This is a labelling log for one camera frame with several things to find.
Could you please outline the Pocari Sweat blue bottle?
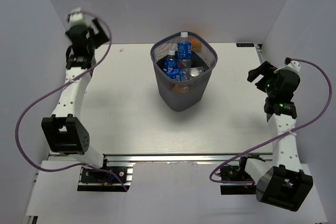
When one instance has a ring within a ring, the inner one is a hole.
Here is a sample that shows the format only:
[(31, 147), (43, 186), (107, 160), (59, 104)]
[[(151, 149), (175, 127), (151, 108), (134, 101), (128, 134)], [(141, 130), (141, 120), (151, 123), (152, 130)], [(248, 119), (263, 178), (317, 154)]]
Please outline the Pocari Sweat blue bottle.
[(179, 59), (187, 59), (189, 61), (190, 68), (192, 66), (192, 47), (191, 42), (188, 38), (188, 32), (183, 31), (180, 34), (179, 41), (177, 43), (177, 58)]

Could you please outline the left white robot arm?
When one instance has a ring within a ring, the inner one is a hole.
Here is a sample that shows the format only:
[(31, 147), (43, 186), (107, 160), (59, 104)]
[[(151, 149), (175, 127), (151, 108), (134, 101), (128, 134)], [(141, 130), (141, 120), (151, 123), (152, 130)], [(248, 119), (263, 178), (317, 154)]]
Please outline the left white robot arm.
[(91, 68), (96, 64), (95, 50), (109, 38), (96, 18), (92, 25), (80, 13), (67, 19), (69, 29), (65, 34), (71, 45), (66, 52), (66, 86), (51, 116), (42, 119), (41, 127), (52, 152), (94, 166), (93, 176), (104, 182), (110, 178), (111, 168), (104, 164), (104, 155), (90, 145), (90, 135), (80, 121), (80, 111), (93, 75)]

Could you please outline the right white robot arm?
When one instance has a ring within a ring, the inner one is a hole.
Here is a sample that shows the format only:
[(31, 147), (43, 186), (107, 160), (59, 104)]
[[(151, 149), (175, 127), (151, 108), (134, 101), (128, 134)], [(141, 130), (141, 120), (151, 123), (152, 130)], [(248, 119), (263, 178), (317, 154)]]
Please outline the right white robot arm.
[(292, 101), (300, 84), (300, 65), (294, 61), (281, 68), (265, 61), (250, 70), (247, 80), (266, 93), (264, 112), (272, 141), (272, 162), (246, 154), (239, 160), (238, 177), (256, 186), (256, 198), (272, 206), (296, 212), (313, 186), (313, 178), (304, 173), (298, 157), (296, 135), (297, 110)]

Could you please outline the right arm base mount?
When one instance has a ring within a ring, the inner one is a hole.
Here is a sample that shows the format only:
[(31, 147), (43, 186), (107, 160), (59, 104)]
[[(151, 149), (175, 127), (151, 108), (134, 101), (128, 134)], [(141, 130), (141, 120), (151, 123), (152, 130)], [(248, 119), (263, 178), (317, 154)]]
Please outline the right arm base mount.
[(215, 173), (224, 181), (221, 195), (255, 195), (257, 182), (270, 169), (270, 164), (255, 154), (242, 156), (238, 165), (226, 164)]

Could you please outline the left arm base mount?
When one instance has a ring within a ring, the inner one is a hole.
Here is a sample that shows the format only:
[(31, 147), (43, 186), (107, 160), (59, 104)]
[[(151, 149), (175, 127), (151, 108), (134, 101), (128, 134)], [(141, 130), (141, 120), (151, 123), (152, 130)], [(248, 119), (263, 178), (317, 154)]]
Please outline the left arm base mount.
[(82, 168), (77, 191), (85, 192), (126, 192), (132, 182), (133, 166), (107, 166), (114, 175), (94, 169)]

